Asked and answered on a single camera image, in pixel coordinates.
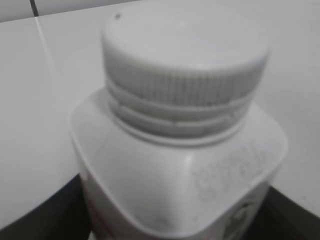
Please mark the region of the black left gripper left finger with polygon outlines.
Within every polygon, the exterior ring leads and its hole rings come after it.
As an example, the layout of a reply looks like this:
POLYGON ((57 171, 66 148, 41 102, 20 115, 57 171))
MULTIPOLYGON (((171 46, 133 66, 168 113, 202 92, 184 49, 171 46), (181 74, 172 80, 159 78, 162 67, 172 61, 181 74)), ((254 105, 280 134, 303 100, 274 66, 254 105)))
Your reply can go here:
POLYGON ((87 240, 91 233, 76 175, 44 203, 0 230, 2 240, 87 240))

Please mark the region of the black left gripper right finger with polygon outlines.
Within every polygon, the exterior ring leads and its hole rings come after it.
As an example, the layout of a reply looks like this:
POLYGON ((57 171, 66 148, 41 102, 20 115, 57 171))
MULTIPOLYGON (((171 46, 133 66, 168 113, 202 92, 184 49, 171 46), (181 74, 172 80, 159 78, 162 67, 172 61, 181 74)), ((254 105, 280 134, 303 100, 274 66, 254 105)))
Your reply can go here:
POLYGON ((248 240, 318 240, 320 218, 271 187, 247 230, 248 240))

